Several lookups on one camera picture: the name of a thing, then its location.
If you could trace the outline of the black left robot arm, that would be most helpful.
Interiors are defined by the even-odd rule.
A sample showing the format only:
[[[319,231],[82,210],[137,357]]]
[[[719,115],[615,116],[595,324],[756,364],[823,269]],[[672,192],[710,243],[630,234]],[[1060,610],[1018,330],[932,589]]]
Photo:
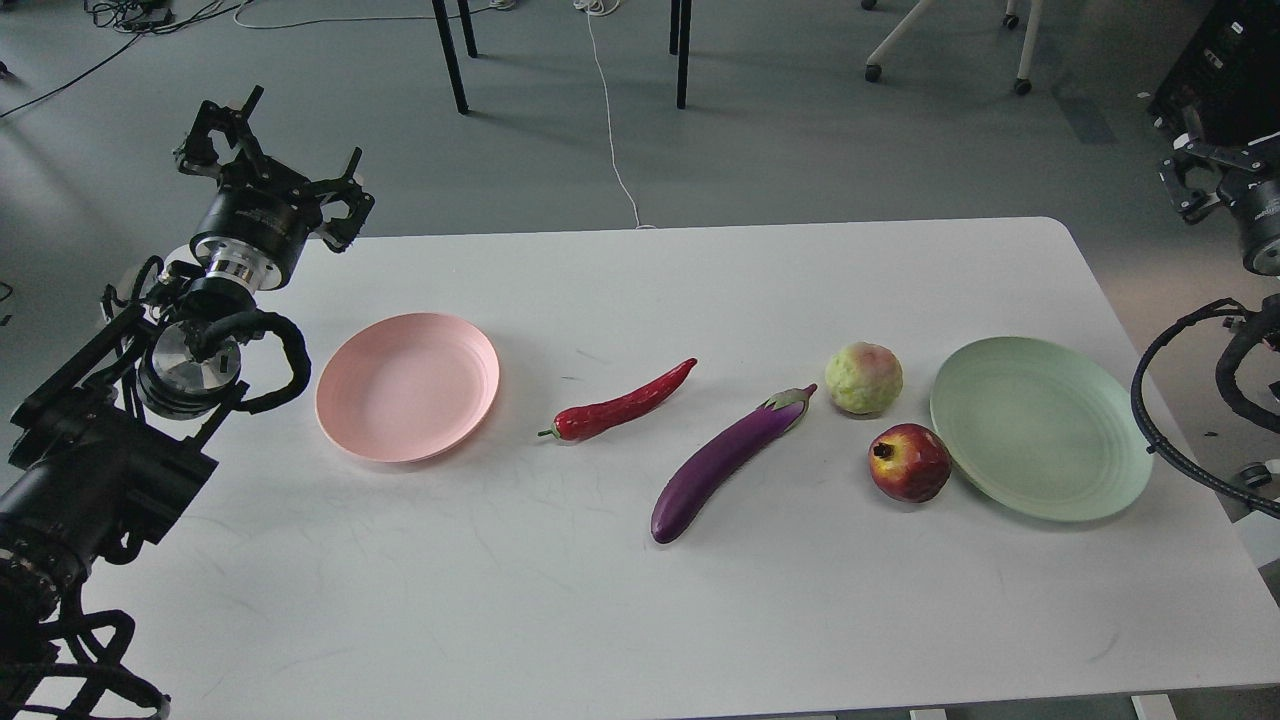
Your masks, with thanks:
[[[356,149],[344,170],[310,179],[268,155],[238,106],[202,102],[177,169],[218,186],[189,260],[146,259],[127,293],[108,286],[104,327],[12,414],[20,429],[3,493],[3,716],[91,719],[108,694],[145,719],[170,700],[123,659],[134,619],[87,612],[93,565],[133,562],[159,543],[218,468],[205,447],[234,413],[298,398],[312,363],[301,329],[259,307],[285,287],[310,238],[356,240],[374,197]]]

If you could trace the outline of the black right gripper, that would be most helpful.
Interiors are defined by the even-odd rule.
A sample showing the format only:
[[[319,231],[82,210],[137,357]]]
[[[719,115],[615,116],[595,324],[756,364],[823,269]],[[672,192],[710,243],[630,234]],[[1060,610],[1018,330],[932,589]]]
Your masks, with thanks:
[[[1257,275],[1279,275],[1277,132],[1240,145],[1207,141],[1197,108],[1181,110],[1185,129],[1158,177],[1174,211],[1188,225],[1226,208],[1236,223],[1243,266]]]

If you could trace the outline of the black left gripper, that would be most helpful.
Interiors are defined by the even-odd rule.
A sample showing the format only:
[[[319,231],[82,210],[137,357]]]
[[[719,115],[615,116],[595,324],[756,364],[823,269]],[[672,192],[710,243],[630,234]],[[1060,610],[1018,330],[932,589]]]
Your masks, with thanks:
[[[195,260],[206,277],[247,291],[285,287],[308,234],[332,252],[346,252],[375,204],[357,177],[364,155],[360,147],[330,179],[310,181],[268,161],[250,128],[264,92],[256,85],[238,108],[202,102],[188,135],[173,151],[179,173],[218,182],[212,204],[189,242]],[[344,206],[346,214],[326,217],[324,209],[334,204]]]

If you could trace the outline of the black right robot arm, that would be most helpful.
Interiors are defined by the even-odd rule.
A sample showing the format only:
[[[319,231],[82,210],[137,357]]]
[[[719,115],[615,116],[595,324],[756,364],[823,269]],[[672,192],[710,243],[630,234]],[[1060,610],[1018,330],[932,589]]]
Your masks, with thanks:
[[[1194,225],[1215,209],[1225,209],[1236,227],[1243,268],[1276,278],[1279,272],[1277,132],[1262,132],[1242,143],[1210,138],[1198,108],[1181,109],[1184,131],[1172,152],[1158,164],[1158,177],[1172,210]],[[1260,309],[1243,310],[1215,368],[1222,401],[1238,415],[1266,430],[1277,430],[1277,405],[1263,406],[1239,386],[1242,365],[1263,347],[1277,351],[1277,297]]]

